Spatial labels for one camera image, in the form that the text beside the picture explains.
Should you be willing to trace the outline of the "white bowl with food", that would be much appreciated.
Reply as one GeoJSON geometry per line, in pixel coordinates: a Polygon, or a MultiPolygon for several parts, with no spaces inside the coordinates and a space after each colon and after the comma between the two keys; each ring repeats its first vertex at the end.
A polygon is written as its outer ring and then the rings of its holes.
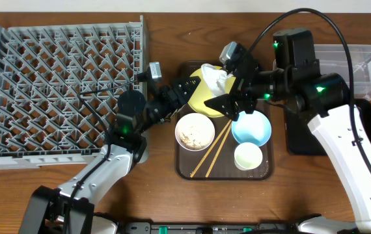
{"type": "Polygon", "coordinates": [[[214,141],[215,127],[209,117],[190,113],[178,120],[174,135],[185,150],[202,151],[214,141]]]}

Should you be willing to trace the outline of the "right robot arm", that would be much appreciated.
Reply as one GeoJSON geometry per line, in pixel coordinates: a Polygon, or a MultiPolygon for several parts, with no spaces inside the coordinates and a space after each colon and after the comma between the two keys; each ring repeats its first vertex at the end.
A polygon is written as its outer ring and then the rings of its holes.
{"type": "Polygon", "coordinates": [[[314,214],[298,220],[287,233],[371,233],[371,142],[353,90],[337,73],[322,74],[309,30],[287,29],[273,35],[276,69],[261,71],[241,44],[231,42],[219,57],[235,78],[228,94],[206,106],[231,120],[251,113],[262,100],[284,101],[303,120],[330,158],[348,195],[355,220],[340,222],[314,214]]]}

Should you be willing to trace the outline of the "white napkin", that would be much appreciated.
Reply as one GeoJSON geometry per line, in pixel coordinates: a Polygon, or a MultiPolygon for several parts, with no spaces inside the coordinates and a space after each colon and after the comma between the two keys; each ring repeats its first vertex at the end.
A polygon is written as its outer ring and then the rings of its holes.
{"type": "Polygon", "coordinates": [[[226,71],[207,63],[203,64],[200,70],[213,98],[230,92],[235,81],[231,74],[228,75],[226,71]]]}

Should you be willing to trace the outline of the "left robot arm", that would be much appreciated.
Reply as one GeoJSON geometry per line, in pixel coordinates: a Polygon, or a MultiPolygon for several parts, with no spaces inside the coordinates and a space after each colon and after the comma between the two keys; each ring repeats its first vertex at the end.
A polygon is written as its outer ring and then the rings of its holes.
{"type": "Polygon", "coordinates": [[[32,194],[20,233],[116,233],[117,222],[94,213],[95,206],[120,179],[146,158],[143,133],[180,110],[197,89],[200,78],[188,77],[156,87],[142,73],[140,82],[152,88],[153,98],[127,90],[119,96],[114,125],[105,129],[105,144],[96,158],[58,188],[38,187],[32,194]]]}

